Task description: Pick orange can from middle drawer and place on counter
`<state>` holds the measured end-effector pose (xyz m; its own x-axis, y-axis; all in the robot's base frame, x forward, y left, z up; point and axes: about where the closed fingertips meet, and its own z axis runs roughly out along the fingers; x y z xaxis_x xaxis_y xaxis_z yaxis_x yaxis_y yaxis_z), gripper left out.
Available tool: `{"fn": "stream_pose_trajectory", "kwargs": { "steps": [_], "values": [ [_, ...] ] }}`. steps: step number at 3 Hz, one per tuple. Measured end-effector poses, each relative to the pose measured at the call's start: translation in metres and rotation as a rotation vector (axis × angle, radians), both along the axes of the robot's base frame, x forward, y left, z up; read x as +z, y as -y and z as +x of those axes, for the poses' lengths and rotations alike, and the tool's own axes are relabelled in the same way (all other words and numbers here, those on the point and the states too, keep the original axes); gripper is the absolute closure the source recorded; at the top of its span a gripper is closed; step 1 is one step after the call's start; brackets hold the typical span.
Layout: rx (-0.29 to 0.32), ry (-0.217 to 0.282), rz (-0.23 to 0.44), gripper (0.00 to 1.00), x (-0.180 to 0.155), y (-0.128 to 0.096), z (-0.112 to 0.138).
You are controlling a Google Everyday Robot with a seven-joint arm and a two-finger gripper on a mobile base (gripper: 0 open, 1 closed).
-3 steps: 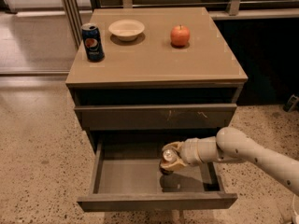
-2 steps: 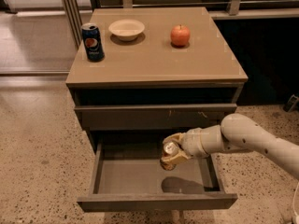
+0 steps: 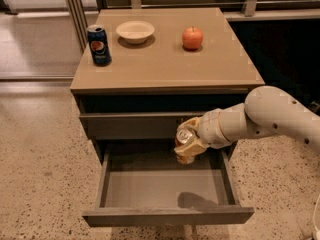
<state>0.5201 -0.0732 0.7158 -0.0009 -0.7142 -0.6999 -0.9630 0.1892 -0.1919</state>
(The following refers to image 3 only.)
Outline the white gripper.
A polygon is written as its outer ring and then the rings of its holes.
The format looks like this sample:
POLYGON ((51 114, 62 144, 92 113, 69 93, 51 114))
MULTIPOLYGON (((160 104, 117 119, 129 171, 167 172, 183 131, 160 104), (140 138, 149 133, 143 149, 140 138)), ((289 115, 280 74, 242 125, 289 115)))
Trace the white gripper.
POLYGON ((220 123, 222 109, 206 112, 201 118, 193 117, 178 126, 179 129, 197 130, 199 139, 193 139, 182 144, 175 140, 174 151, 182 157, 197 156, 204 153, 208 147, 221 149, 232 145, 223 133, 220 123))

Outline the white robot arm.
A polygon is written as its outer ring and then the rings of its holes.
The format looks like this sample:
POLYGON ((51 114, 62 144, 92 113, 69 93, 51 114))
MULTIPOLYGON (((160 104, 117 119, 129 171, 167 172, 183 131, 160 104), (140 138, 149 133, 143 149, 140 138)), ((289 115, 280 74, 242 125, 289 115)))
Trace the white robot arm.
POLYGON ((209 148, 220 149, 241 139, 286 135, 320 152, 320 116, 273 86, 253 89, 243 103, 214 109, 177 128, 175 153, 184 163, 209 148))

